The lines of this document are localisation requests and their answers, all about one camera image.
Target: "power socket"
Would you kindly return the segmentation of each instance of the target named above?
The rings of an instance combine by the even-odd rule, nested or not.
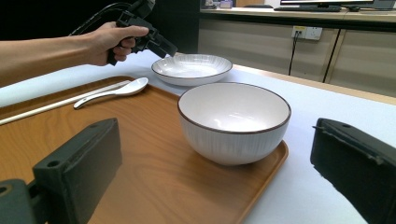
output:
[[[307,27],[305,39],[320,40],[322,28],[320,27]]]
[[[291,37],[294,38],[296,36],[296,34],[298,34],[297,38],[305,39],[306,27],[305,26],[293,26],[293,30],[291,32]]]

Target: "ribbed bowl exterior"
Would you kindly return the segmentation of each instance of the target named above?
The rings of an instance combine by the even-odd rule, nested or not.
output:
[[[199,127],[179,116],[183,133],[192,148],[222,165],[258,161],[269,155],[282,141],[289,121],[262,133],[223,133]]]

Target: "bowl rim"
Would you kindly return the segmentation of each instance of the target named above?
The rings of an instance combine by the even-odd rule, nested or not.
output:
[[[160,62],[160,61],[164,61],[164,60],[167,60],[167,59],[174,59],[174,58],[181,57],[181,56],[195,56],[195,55],[211,56],[211,57],[221,58],[221,59],[227,61],[227,62],[230,64],[230,67],[227,68],[226,70],[224,70],[224,71],[221,72],[221,73],[218,73],[218,74],[215,74],[215,75],[206,76],[206,77],[172,77],[172,76],[168,76],[168,75],[165,75],[165,74],[161,74],[161,73],[155,71],[155,69],[154,69],[154,64],[156,64],[156,63],[158,63],[158,62]],[[157,61],[155,61],[155,62],[151,65],[151,70],[152,70],[154,73],[156,73],[157,75],[159,75],[159,76],[162,76],[162,77],[170,77],[170,78],[174,78],[174,79],[186,79],[186,80],[189,80],[189,79],[203,79],[203,78],[209,78],[209,77],[216,77],[216,76],[220,76],[220,75],[223,75],[224,73],[229,72],[231,69],[233,69],[233,63],[232,63],[230,60],[228,60],[228,59],[226,59],[226,58],[223,58],[223,57],[220,57],[220,56],[217,56],[217,55],[213,55],[213,54],[178,54],[178,55],[175,55],[175,56],[173,56],[173,57],[166,57],[166,58],[162,58],[162,59],[160,59],[160,60],[157,60]]]
[[[285,120],[283,120],[282,122],[280,122],[279,124],[277,124],[277,125],[274,126],[274,127],[267,128],[267,129],[261,129],[261,130],[258,130],[258,131],[242,131],[242,132],[238,132],[238,131],[227,131],[227,130],[220,130],[220,129],[216,129],[216,128],[207,127],[207,126],[205,126],[205,125],[202,125],[202,124],[200,124],[200,123],[197,123],[197,122],[193,121],[192,119],[189,119],[189,118],[182,112],[182,110],[180,109],[180,101],[181,101],[182,97],[183,97],[188,91],[191,91],[191,90],[193,90],[193,89],[197,89],[197,88],[200,88],[200,87],[203,87],[203,86],[207,86],[207,85],[219,85],[219,84],[246,85],[246,86],[250,86],[250,87],[259,88],[259,89],[262,89],[262,90],[265,90],[265,91],[269,91],[269,92],[271,92],[272,94],[274,94],[274,95],[276,95],[277,97],[279,97],[279,98],[286,104],[286,106],[288,107],[288,110],[289,110],[289,114],[287,115],[287,117],[285,118]],[[282,96],[280,96],[279,94],[277,94],[277,93],[274,92],[274,91],[270,91],[270,90],[265,89],[265,88],[263,88],[263,87],[256,86],[256,85],[252,85],[252,84],[247,84],[247,83],[240,83],[240,82],[215,82],[215,83],[208,83],[208,84],[204,84],[204,85],[201,85],[201,86],[197,86],[197,87],[191,88],[191,89],[189,89],[189,90],[183,92],[183,93],[179,96],[179,98],[178,98],[178,100],[177,100],[177,110],[178,110],[178,114],[179,114],[180,116],[182,116],[186,121],[188,121],[188,122],[190,122],[190,123],[192,123],[192,124],[194,124],[194,125],[196,125],[196,126],[198,126],[198,127],[201,127],[201,128],[203,128],[203,129],[206,129],[206,130],[209,130],[209,131],[213,131],[213,132],[216,132],[216,133],[229,133],[229,134],[253,134],[253,133],[267,133],[267,132],[271,132],[272,130],[278,129],[278,128],[284,126],[285,124],[287,124],[287,123],[289,122],[289,120],[290,120],[290,117],[291,117],[291,107],[290,107],[290,105],[289,105],[289,102],[286,101]]]

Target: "monitor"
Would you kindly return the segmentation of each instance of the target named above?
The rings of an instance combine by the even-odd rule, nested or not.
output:
[[[372,4],[374,0],[280,0],[281,6],[318,6],[318,7],[330,7],[330,6],[346,6],[346,5],[357,5],[357,4]]]

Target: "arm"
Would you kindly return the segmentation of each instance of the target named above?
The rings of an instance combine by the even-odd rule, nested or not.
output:
[[[108,22],[85,35],[22,41],[0,41],[0,87],[38,77],[67,67],[92,64],[106,65],[108,50],[115,47],[115,59],[123,62],[131,53],[134,38],[144,36],[147,28],[117,28]]]

